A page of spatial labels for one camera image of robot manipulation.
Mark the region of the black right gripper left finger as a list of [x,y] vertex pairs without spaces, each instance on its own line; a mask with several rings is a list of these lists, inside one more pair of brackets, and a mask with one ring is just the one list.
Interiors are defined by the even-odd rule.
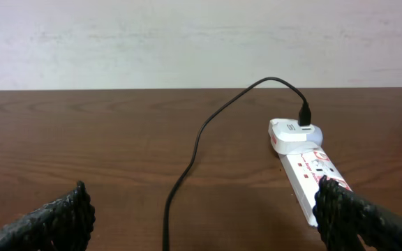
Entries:
[[85,251],[96,221],[85,184],[0,229],[0,251]]

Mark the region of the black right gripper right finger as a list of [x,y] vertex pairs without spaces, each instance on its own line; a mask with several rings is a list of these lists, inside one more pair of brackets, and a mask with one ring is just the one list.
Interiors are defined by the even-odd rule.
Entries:
[[402,217],[372,204],[323,176],[315,194],[313,215],[328,250],[402,251]]

